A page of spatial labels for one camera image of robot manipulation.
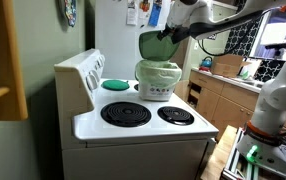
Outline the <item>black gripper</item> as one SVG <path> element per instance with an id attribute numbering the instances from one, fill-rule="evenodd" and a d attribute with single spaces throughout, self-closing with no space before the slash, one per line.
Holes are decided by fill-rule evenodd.
<path id="1" fill-rule="evenodd" d="M 172 43 L 176 44 L 185 38 L 189 37 L 189 29 L 187 27 L 178 26 L 176 28 L 170 28 L 168 25 L 165 26 L 165 29 L 160 31 L 157 34 L 157 38 L 162 40 L 163 38 L 169 36 Z"/>

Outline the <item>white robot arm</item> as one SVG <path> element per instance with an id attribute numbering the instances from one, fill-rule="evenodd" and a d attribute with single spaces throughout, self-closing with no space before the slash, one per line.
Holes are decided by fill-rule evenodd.
<path id="1" fill-rule="evenodd" d="M 247 0 L 238 13 L 215 21 L 212 0 L 175 0 L 170 6 L 165 29 L 159 39 L 169 36 L 174 44 L 191 36 L 205 39 L 231 28 L 252 22 L 264 12 L 284 8 L 286 0 Z M 246 123 L 244 136 L 237 149 L 248 162 L 286 178 L 286 62 L 278 75 L 265 82 L 259 93 L 251 120 Z"/>

